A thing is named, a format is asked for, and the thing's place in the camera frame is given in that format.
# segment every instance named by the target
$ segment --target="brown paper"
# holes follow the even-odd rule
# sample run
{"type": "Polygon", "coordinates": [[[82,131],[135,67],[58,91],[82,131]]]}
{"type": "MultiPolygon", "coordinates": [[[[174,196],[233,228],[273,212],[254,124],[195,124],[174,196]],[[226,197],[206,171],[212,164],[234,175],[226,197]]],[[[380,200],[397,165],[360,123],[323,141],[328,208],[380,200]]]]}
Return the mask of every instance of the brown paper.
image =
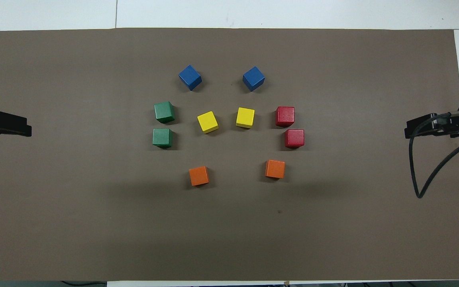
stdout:
{"type": "MultiPolygon", "coordinates": [[[[0,280],[459,279],[459,155],[419,200],[403,135],[458,105],[452,31],[0,31],[0,110],[33,126],[0,136],[0,280]],[[253,66],[266,80],[249,92],[253,66]],[[277,106],[305,146],[284,147],[277,106]],[[219,129],[203,134],[207,111],[219,129]]],[[[458,145],[418,138],[419,182],[458,145]]]]}

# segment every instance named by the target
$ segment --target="wire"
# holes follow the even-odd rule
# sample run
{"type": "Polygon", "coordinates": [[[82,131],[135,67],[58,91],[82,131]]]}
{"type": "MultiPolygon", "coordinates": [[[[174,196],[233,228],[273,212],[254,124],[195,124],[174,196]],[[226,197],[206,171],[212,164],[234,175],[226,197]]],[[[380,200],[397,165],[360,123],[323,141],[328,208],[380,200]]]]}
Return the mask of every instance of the wire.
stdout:
{"type": "Polygon", "coordinates": [[[107,282],[102,282],[102,281],[95,281],[95,282],[88,282],[88,283],[70,283],[70,282],[67,282],[67,281],[61,281],[62,283],[65,283],[66,285],[70,285],[70,286],[89,286],[89,285],[104,285],[106,286],[107,285],[107,282]]]}
{"type": "Polygon", "coordinates": [[[414,169],[414,153],[413,153],[413,145],[414,145],[414,138],[417,136],[419,131],[424,128],[425,126],[431,124],[434,120],[438,118],[448,118],[451,116],[451,113],[443,113],[439,114],[437,116],[433,116],[429,118],[428,120],[425,120],[424,122],[421,122],[416,129],[414,129],[414,132],[410,136],[410,142],[408,143],[408,159],[410,160],[410,175],[412,176],[412,183],[414,184],[414,191],[416,192],[417,198],[422,198],[424,196],[424,193],[426,192],[426,189],[428,188],[426,184],[424,186],[426,189],[423,187],[421,192],[419,192],[419,187],[417,187],[417,180],[416,180],[416,172],[414,169]]]}
{"type": "Polygon", "coordinates": [[[444,167],[444,165],[451,160],[457,153],[459,153],[459,147],[452,151],[450,154],[448,154],[440,163],[435,167],[433,170],[432,174],[428,177],[428,180],[426,180],[426,183],[424,183],[424,186],[421,189],[421,192],[419,192],[419,187],[417,186],[417,180],[416,180],[416,173],[414,170],[414,155],[413,155],[413,144],[414,144],[414,138],[417,136],[419,131],[424,128],[425,126],[429,125],[431,122],[438,118],[449,118],[451,116],[451,113],[444,113],[444,114],[439,114],[437,116],[434,116],[432,118],[429,118],[428,120],[425,120],[424,122],[421,122],[414,132],[412,133],[412,136],[410,138],[410,142],[408,144],[408,158],[410,160],[410,175],[412,176],[412,183],[414,184],[414,191],[416,192],[417,198],[422,198],[424,194],[426,193],[426,190],[428,190],[428,187],[432,180],[435,178],[437,173],[439,173],[440,169],[444,167]]]}

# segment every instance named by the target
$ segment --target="cube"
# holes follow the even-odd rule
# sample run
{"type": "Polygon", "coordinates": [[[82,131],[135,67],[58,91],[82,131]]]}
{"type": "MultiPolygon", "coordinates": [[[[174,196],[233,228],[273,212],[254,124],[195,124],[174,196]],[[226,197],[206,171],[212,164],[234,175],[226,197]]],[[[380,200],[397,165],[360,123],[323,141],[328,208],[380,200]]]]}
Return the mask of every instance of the cube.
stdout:
{"type": "Polygon", "coordinates": [[[294,107],[277,107],[275,110],[275,125],[279,127],[289,127],[295,122],[294,107]]]}
{"type": "Polygon", "coordinates": [[[284,133],[284,145],[291,149],[304,145],[304,130],[287,129],[284,133]]]}
{"type": "Polygon", "coordinates": [[[265,176],[272,178],[284,178],[286,163],[280,160],[269,159],[265,167],[265,176]]]}
{"type": "Polygon", "coordinates": [[[196,167],[195,169],[189,169],[189,176],[191,178],[191,184],[193,187],[196,185],[209,183],[208,171],[206,170],[206,167],[196,167]]]}
{"type": "Polygon", "coordinates": [[[255,119],[255,111],[253,109],[238,108],[237,113],[237,127],[250,129],[253,127],[255,119]]]}
{"type": "Polygon", "coordinates": [[[244,74],[242,80],[248,87],[249,91],[254,91],[257,87],[263,84],[265,76],[263,76],[260,69],[255,66],[244,74]]]}
{"type": "Polygon", "coordinates": [[[153,105],[155,118],[162,123],[175,120],[175,109],[170,102],[163,102],[153,105]]]}
{"type": "Polygon", "coordinates": [[[153,129],[153,145],[171,147],[173,145],[173,132],[170,129],[153,129]]]}
{"type": "Polygon", "coordinates": [[[191,65],[188,65],[178,76],[191,91],[202,82],[201,75],[191,65]]]}
{"type": "Polygon", "coordinates": [[[217,124],[217,120],[215,120],[215,115],[213,111],[209,111],[198,116],[199,126],[201,126],[201,130],[203,133],[213,132],[219,128],[217,124]]]}

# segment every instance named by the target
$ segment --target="green block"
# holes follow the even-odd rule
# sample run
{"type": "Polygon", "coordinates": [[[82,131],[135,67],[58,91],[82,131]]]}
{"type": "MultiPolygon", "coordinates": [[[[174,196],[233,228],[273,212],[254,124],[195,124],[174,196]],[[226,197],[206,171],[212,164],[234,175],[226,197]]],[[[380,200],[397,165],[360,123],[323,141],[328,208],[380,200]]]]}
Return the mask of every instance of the green block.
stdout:
{"type": "Polygon", "coordinates": [[[170,129],[153,129],[153,145],[171,147],[173,145],[173,132],[170,129]]]}
{"type": "Polygon", "coordinates": [[[153,105],[155,109],[155,118],[159,122],[171,122],[175,120],[175,109],[170,102],[158,103],[153,105]]]}

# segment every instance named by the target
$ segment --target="orange block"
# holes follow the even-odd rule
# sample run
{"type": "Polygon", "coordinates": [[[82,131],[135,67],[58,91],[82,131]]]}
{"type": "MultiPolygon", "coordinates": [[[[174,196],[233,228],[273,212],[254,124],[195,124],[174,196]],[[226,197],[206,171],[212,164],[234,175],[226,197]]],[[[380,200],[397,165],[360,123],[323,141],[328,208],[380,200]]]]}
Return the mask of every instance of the orange block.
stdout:
{"type": "Polygon", "coordinates": [[[209,183],[208,171],[206,167],[196,167],[189,169],[189,176],[191,177],[191,184],[194,186],[209,183]]]}
{"type": "Polygon", "coordinates": [[[273,178],[284,178],[284,161],[269,159],[265,168],[265,176],[273,178]]]}

